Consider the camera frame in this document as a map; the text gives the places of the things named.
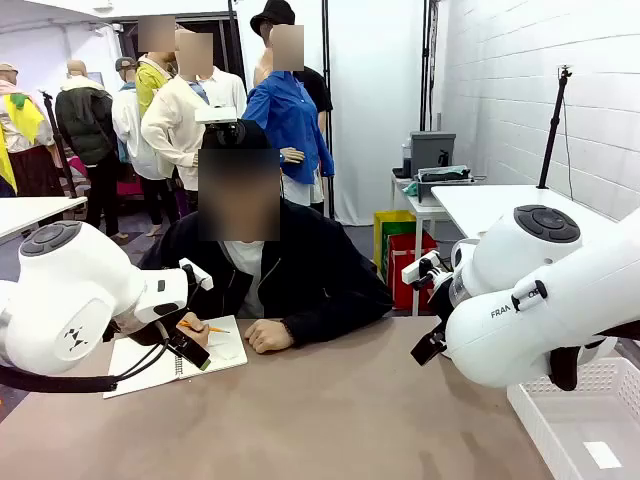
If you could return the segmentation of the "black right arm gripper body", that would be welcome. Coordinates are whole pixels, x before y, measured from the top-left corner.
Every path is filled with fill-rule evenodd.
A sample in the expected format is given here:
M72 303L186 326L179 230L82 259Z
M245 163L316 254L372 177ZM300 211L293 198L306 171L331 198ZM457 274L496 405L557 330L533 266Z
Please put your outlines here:
M435 342L440 344L444 344L446 342L446 325L454 310L454 306L452 305L452 301L449 297L449 288L451 283L452 278L448 278L439 284L434 285L428 302L431 311L440 319L440 323L432 331Z

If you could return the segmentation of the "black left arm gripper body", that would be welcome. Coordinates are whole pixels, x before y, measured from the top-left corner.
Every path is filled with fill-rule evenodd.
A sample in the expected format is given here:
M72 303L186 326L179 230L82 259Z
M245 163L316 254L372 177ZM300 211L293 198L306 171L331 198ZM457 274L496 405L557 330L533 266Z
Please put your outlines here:
M143 324L137 320L133 321L129 319L128 321L117 321L116 327L121 336L130 338L143 346L152 346L155 344L162 344L164 342L164 338L157 326L157 323L164 327L168 336L170 336L175 330L175 323L167 319L158 320L157 322L151 322L148 324Z

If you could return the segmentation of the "person's right hand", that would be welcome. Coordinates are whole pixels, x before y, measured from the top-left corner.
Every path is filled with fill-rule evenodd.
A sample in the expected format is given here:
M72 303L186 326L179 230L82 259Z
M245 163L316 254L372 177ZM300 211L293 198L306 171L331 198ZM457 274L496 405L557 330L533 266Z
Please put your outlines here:
M204 324L193 312L188 312L177 324L177 329L193 339L203 348L208 346L209 326Z

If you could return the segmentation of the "person's left hand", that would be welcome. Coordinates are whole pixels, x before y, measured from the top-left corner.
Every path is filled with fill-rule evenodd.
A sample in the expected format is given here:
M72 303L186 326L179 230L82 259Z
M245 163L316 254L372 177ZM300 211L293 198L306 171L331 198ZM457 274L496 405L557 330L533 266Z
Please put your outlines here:
M245 331L244 338L257 354L286 350L294 344L286 325L279 320L256 320Z

